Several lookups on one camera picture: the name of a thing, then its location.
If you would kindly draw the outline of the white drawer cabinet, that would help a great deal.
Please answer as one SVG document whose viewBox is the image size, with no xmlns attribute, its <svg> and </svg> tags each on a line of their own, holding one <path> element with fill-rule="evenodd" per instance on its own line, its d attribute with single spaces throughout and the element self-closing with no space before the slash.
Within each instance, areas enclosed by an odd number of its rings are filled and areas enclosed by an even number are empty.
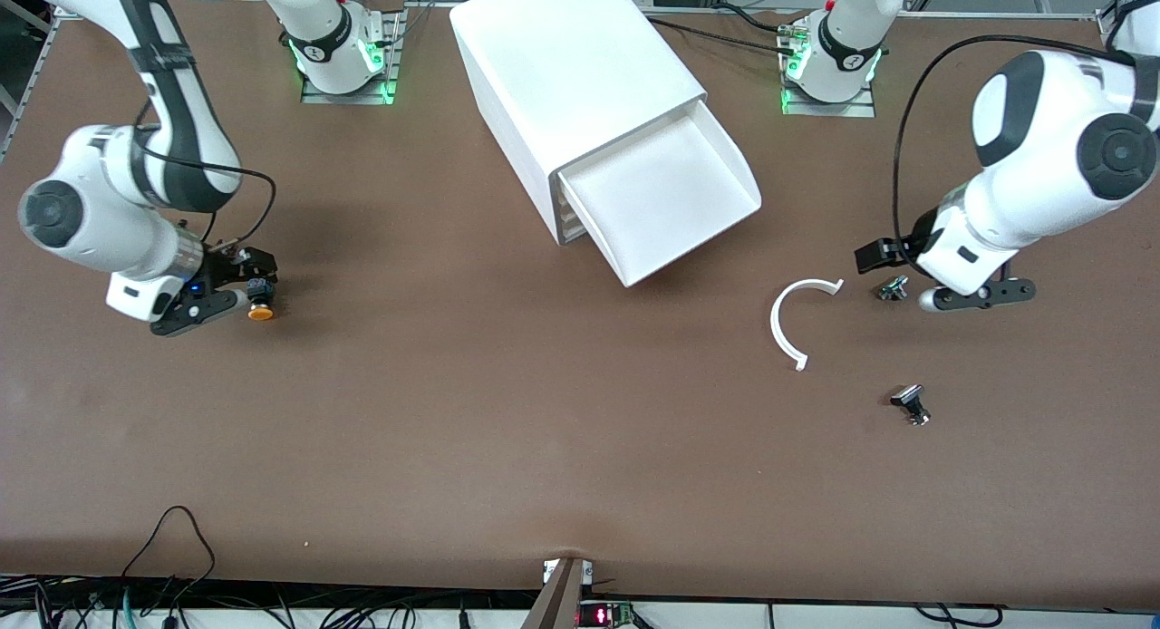
<svg viewBox="0 0 1160 629">
<path fill-rule="evenodd" d="M 478 110 L 558 245 L 560 169 L 706 95 L 633 0 L 467 0 L 449 22 Z"/>
</svg>

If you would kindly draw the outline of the red display circuit board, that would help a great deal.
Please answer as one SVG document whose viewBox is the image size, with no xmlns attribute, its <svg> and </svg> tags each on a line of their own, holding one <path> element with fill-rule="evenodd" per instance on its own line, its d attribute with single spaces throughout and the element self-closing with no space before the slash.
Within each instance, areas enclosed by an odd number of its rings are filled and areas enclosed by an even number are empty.
<svg viewBox="0 0 1160 629">
<path fill-rule="evenodd" d="M 631 603 L 580 603 L 575 614 L 577 629 L 621 629 L 622 626 L 635 626 L 635 610 Z"/>
</svg>

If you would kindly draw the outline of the white semicircular bracket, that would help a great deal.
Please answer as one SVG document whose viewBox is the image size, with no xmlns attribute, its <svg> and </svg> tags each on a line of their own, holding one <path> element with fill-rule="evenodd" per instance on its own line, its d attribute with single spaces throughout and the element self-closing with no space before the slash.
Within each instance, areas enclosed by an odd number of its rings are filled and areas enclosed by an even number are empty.
<svg viewBox="0 0 1160 629">
<path fill-rule="evenodd" d="M 833 295 L 841 291 L 842 287 L 844 287 L 844 279 L 834 279 L 834 281 L 828 281 L 828 279 L 799 279 L 799 281 L 791 283 L 791 285 L 783 287 L 778 297 L 771 304 L 768 316 L 770 334 L 778 346 L 780 352 L 793 363 L 796 373 L 804 373 L 807 368 L 809 355 L 791 344 L 786 338 L 782 321 L 780 321 L 780 311 L 782 311 L 784 303 L 786 303 L 788 296 L 798 291 L 813 290 L 833 297 Z"/>
</svg>

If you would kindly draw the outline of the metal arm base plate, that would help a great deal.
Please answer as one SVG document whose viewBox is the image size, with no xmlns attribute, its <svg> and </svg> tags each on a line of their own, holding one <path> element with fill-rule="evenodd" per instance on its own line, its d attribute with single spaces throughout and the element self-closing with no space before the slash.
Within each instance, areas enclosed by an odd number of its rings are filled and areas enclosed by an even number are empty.
<svg viewBox="0 0 1160 629">
<path fill-rule="evenodd" d="M 347 92 L 325 92 L 311 79 L 300 63 L 300 101 L 316 104 L 393 104 L 401 75 L 403 36 L 409 26 L 407 10 L 367 10 L 365 17 L 348 43 L 358 63 L 341 59 L 340 65 L 353 72 L 339 84 L 356 84 L 357 75 L 367 79 Z"/>
<path fill-rule="evenodd" d="M 815 35 L 799 19 L 778 38 L 780 111 L 809 116 L 873 118 L 875 65 L 882 51 L 870 58 L 850 55 L 838 60 L 815 44 Z"/>
</svg>

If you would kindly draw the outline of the wooden post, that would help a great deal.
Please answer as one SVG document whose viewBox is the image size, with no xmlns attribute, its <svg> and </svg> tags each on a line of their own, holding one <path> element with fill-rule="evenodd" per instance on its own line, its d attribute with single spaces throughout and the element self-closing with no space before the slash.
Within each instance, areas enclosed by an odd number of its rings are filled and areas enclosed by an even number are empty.
<svg viewBox="0 0 1160 629">
<path fill-rule="evenodd" d="M 544 584 L 519 629 L 575 629 L 583 590 L 593 581 L 589 561 L 561 557 L 543 564 Z"/>
</svg>

